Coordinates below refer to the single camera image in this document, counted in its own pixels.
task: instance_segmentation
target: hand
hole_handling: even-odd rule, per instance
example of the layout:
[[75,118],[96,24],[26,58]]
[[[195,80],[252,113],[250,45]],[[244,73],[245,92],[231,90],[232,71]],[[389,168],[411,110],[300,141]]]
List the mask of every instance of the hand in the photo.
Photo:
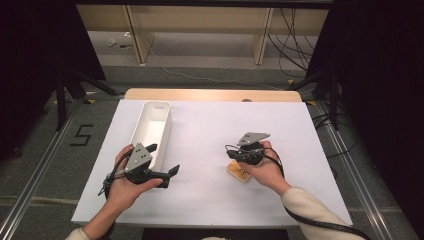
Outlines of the hand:
[[[116,156],[115,164],[119,161],[122,155],[128,152],[132,147],[132,144],[124,147]],[[119,165],[117,171],[124,169],[127,162],[128,158],[125,158]],[[124,210],[130,208],[143,192],[155,188],[161,183],[162,179],[151,179],[139,185],[130,182],[125,177],[115,179],[112,183],[112,186],[110,187],[109,197],[106,201],[106,204],[113,206],[117,209],[117,211],[123,212]]]
[[[263,148],[272,148],[269,141],[260,142]],[[270,149],[265,149],[264,154],[277,159],[277,155]],[[279,167],[267,158],[262,158],[258,165],[249,165],[244,162],[239,163],[240,167],[250,173],[260,184],[271,188],[278,195],[282,195],[291,186],[286,182],[281,175]]]

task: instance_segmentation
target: white tray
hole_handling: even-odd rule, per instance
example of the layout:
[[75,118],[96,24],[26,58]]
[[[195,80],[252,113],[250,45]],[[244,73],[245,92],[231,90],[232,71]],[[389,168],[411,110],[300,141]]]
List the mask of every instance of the white tray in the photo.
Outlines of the white tray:
[[171,125],[171,104],[169,102],[148,101],[144,103],[131,143],[134,146],[141,143],[145,147],[155,143],[158,145],[156,151],[151,153],[153,159],[149,168],[152,171],[160,172],[162,169]]

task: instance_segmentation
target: person's right hand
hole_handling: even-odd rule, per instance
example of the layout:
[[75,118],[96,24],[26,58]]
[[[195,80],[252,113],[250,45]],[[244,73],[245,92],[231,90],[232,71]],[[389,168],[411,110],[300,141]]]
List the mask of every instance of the person's right hand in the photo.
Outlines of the person's right hand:
[[[263,148],[272,148],[269,141],[260,142]],[[277,160],[277,155],[270,149],[265,149],[264,154]],[[279,167],[267,158],[263,158],[258,165],[249,165],[244,162],[239,163],[240,167],[250,173],[260,184],[271,188],[278,195],[282,195],[291,186],[281,175]]]

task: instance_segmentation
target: person's left hand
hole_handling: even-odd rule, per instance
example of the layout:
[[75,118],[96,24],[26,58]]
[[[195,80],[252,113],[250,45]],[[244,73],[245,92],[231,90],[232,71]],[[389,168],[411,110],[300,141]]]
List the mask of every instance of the person's left hand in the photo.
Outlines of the person's left hand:
[[[116,156],[115,164],[119,161],[121,156],[128,152],[132,147],[132,144],[124,147]],[[128,158],[125,158],[119,165],[117,171],[124,169],[127,162]],[[140,194],[157,187],[161,183],[162,179],[151,179],[139,185],[130,182],[125,177],[115,179],[112,183],[112,186],[110,187],[106,204],[111,205],[114,208],[117,208],[118,211],[123,212],[134,204],[135,200],[137,200]]]

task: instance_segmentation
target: sleeve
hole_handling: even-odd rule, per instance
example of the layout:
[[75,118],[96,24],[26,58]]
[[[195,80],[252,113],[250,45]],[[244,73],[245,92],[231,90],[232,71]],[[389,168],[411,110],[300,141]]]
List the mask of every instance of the sleeve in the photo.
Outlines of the sleeve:
[[65,240],[91,240],[82,228],[77,228],[69,234],[69,236]]
[[[318,198],[297,187],[291,187],[281,195],[281,201],[291,212],[315,221],[329,222],[348,226],[340,217],[330,211]],[[308,240],[359,240],[362,237],[331,229],[324,229],[299,223]]]

